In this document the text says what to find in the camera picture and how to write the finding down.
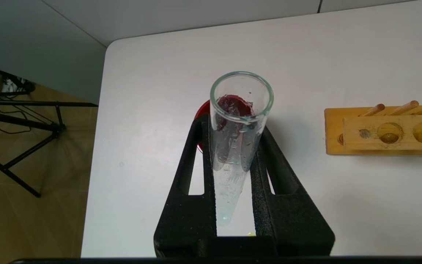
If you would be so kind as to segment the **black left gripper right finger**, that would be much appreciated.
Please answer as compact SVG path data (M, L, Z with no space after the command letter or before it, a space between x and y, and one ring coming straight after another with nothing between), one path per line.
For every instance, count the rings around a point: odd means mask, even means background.
M329 256L335 235L277 144L264 128L251 164L256 235L280 256Z

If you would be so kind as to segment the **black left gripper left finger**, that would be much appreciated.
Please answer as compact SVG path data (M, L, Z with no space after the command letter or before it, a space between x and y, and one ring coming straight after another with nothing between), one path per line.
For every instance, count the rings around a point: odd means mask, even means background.
M203 144L204 193L189 189L198 143ZM183 152L153 236L157 257L206 257L208 243L216 238L216 202L210 154L210 116L192 122Z

